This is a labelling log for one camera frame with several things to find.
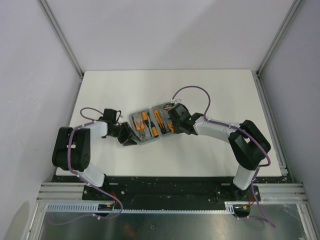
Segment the orange tape measure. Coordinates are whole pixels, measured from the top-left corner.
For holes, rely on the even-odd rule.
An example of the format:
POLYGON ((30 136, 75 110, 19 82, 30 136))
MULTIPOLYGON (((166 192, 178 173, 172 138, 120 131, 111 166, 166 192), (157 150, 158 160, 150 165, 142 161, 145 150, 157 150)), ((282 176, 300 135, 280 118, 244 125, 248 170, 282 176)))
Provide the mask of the orange tape measure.
POLYGON ((168 123, 167 126, 168 126, 169 130, 173 133, 174 132, 173 124, 168 123))

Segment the orange handle pliers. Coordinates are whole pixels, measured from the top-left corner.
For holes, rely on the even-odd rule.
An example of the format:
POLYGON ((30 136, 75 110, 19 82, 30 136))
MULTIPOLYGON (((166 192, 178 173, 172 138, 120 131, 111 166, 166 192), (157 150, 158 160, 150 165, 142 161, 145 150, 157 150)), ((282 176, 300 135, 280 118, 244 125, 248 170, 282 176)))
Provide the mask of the orange handle pliers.
POLYGON ((142 119, 142 116, 140 114, 135 114, 133 116, 133 121, 135 124, 135 129, 139 133, 140 138, 144 140, 146 138, 146 133, 145 133, 146 127, 142 119))

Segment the grey plastic tool case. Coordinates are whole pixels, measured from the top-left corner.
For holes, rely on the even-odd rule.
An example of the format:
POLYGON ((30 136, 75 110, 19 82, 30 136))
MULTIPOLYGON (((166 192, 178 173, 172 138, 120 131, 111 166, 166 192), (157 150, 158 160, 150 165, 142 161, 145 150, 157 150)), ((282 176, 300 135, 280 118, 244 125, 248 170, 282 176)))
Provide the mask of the grey plastic tool case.
POLYGON ((168 110, 164 110, 163 107, 164 105, 167 105, 167 104, 171 104, 171 106, 173 107, 174 106, 174 103, 171 103, 171 102, 165 102, 165 103, 161 103, 161 104, 158 104, 158 105, 155 105, 151 108, 144 108, 144 109, 141 109, 141 110, 138 110, 138 111, 135 111, 135 112, 132 112, 130 115, 129 115, 129 122, 131 124, 131 127, 133 129, 133 132, 138 136, 139 140, 137 141, 137 144, 138 145, 144 145, 144 144, 148 144, 150 142, 153 142, 157 139, 159 139, 160 137, 169 137, 171 135, 174 134, 174 132, 171 132, 168 128, 168 124, 169 123, 172 123, 171 119, 170 119, 170 116, 168 114, 168 110), (153 110, 158 110, 159 113, 160 113, 160 116, 163 120, 163 123, 164 123, 164 126, 165 126, 165 129, 166 129, 166 133, 165 134, 162 134, 161 133, 161 130, 160 130, 160 127, 158 125, 158 122, 156 120, 156 117, 154 115, 154 112, 153 110), (158 134, 159 134, 159 137, 154 137, 153 136, 153 133, 152 133, 152 129, 151 129, 151 124, 150 124, 150 120, 149 120, 149 117, 148 117, 148 121, 149 121, 149 127, 150 127, 150 130, 151 130, 151 133, 152 133, 152 136, 150 135, 150 132, 146 126, 146 124, 144 123, 145 125, 145 139, 141 139, 140 138, 140 135, 139 133, 137 132, 136 130, 136 126, 135 126, 135 123, 134 123, 134 115, 135 114, 140 114, 142 115, 142 112, 146 112, 147 113, 147 117, 148 117, 148 113, 150 114, 150 117, 158 131, 158 134))

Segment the orange handle thick screwdriver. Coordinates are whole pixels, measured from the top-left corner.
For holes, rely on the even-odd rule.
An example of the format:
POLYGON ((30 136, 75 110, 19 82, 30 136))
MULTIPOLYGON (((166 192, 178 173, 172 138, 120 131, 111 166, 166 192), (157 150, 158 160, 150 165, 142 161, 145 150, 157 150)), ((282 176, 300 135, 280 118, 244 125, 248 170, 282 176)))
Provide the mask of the orange handle thick screwdriver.
POLYGON ((147 126, 147 129, 149 130, 150 136, 152 136, 147 113, 146 113, 145 111, 143 111, 143 112, 141 113, 141 116, 142 116, 143 122, 145 123, 145 125, 147 126))

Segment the orange handle slim screwdriver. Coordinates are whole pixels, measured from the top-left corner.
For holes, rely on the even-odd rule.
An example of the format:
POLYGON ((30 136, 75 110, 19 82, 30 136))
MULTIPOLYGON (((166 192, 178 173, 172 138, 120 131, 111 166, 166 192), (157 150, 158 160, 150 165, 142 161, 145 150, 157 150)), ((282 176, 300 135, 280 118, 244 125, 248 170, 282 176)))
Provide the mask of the orange handle slim screwdriver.
POLYGON ((153 123, 152 119, 151 119, 151 116, 150 116, 150 113, 147 114, 148 115, 148 118, 150 120, 150 126, 151 126, 151 130, 152 130, 152 134, 155 138, 158 138, 159 137, 159 133, 157 131, 157 128, 155 126, 155 124, 153 123))

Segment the orange black utility knife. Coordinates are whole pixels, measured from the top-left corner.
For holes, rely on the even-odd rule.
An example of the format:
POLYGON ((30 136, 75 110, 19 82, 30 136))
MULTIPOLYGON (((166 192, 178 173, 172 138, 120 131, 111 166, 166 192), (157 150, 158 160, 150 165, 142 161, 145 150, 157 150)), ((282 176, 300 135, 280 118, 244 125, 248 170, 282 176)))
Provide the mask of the orange black utility knife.
POLYGON ((166 133, 166 128, 165 128, 164 122, 163 122, 163 120, 161 118, 161 115, 160 115, 160 113, 159 113, 159 111, 157 109, 154 109, 153 113, 154 113, 154 116, 155 116, 155 118, 157 120, 158 126, 160 128, 160 132, 161 132, 162 135, 164 135, 166 133))

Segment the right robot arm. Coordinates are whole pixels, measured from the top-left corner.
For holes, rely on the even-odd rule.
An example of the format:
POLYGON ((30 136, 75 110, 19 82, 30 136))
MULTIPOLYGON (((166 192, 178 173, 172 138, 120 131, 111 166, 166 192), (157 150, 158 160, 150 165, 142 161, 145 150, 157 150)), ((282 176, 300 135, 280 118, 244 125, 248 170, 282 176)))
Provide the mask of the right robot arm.
POLYGON ((172 106, 168 114, 175 134, 207 136, 230 144, 238 162, 230 194, 237 201, 248 196, 248 187, 257 176, 259 168, 271 165, 268 156, 271 145, 251 120, 232 123, 210 119, 202 113, 191 115, 181 103, 172 106))

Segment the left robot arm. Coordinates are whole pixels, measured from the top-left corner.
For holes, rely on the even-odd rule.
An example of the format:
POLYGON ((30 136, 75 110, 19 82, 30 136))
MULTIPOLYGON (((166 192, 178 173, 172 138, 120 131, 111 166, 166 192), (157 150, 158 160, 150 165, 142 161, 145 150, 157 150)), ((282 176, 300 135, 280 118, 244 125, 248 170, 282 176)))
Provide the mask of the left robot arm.
POLYGON ((105 184, 106 175, 91 162, 91 145, 97 139, 113 137, 123 146, 137 145, 141 140, 120 110, 106 108, 103 112, 84 107, 80 115, 88 123, 76 127, 63 126, 58 130, 52 153, 53 166, 74 174, 88 186, 100 200, 110 196, 111 188, 105 184))

